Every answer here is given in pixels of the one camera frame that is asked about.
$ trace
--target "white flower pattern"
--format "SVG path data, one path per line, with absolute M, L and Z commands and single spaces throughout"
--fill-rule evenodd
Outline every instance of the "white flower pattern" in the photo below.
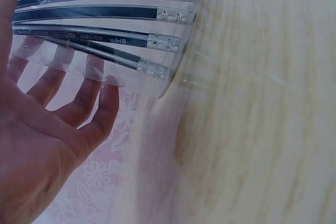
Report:
M 107 163 L 99 163 L 91 161 L 90 165 L 84 166 L 83 178 L 86 179 L 88 186 L 101 187 L 103 184 L 111 182 L 110 174 L 107 168 Z

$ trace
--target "clear plastic container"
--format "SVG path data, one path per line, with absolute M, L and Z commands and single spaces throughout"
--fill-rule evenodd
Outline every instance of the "clear plastic container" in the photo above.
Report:
M 20 3 L 22 8 L 17 9 L 13 19 L 15 35 L 11 55 L 160 98 L 179 68 L 196 18 L 197 0 L 22 0 Z M 121 10 L 125 6 L 129 7 L 128 11 Z M 148 20 L 150 10 L 155 14 L 156 21 Z M 102 17 L 102 12 L 111 12 L 111 17 Z M 144 17 L 139 18 L 142 12 L 145 12 Z M 59 18 L 67 13 L 71 13 L 65 15 L 68 18 Z M 106 41 L 113 39 L 104 37 L 105 30 L 100 29 L 100 35 L 97 35 L 97 28 L 136 34 L 132 39 L 124 39 L 120 31 L 114 31 L 118 34 L 113 38 L 114 42 L 109 43 Z M 23 35 L 40 39 L 27 40 Z M 122 52 L 117 51 L 117 56 L 111 58 L 111 54 L 97 54 L 97 48 L 92 43 L 74 44 L 73 38 L 93 39 L 98 47 L 109 46 Z M 75 47 L 74 56 L 55 56 L 57 45 Z M 94 61 L 88 57 L 88 49 L 98 56 Z

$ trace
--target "hand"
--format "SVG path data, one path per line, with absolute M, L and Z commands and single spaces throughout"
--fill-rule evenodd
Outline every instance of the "hand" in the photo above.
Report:
M 47 111 L 45 106 L 65 76 L 51 68 L 26 94 L 19 90 L 16 83 L 27 61 L 8 61 L 16 2 L 0 0 L 1 224 L 26 224 L 37 218 L 71 172 L 109 135 L 119 108 L 118 88 L 85 80 L 73 102 Z M 41 41 L 27 37 L 19 53 L 24 53 L 27 43 L 36 50 Z M 55 57 L 73 54 L 58 47 Z M 92 122 L 77 129 L 91 114 L 99 91 Z

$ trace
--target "wooden surface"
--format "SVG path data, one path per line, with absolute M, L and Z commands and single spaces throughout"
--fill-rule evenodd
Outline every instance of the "wooden surface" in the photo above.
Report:
M 336 0 L 201 0 L 138 110 L 111 223 L 336 223 Z

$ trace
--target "palm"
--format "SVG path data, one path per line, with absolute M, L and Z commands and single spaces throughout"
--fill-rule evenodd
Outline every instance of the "palm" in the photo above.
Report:
M 42 42 L 27 37 L 16 54 L 34 53 Z M 55 57 L 73 54 L 72 49 L 59 47 Z M 116 87 L 105 84 L 100 89 L 100 82 L 86 79 L 70 104 L 47 111 L 45 106 L 57 93 L 65 73 L 48 69 L 23 94 L 16 83 L 26 64 L 16 57 L 9 61 L 0 92 L 0 178 L 6 178 L 3 185 L 0 180 L 0 189 L 7 192 L 0 198 L 0 207 L 3 205 L 5 212 L 12 212 L 22 201 L 32 202 L 31 207 L 41 212 L 69 174 L 109 135 L 119 108 Z M 91 114 L 99 90 L 99 108 L 92 122 L 77 129 Z M 29 211 L 25 205 L 17 209 L 21 215 L 25 211 Z M 18 219 L 16 215 L 8 222 L 19 223 Z

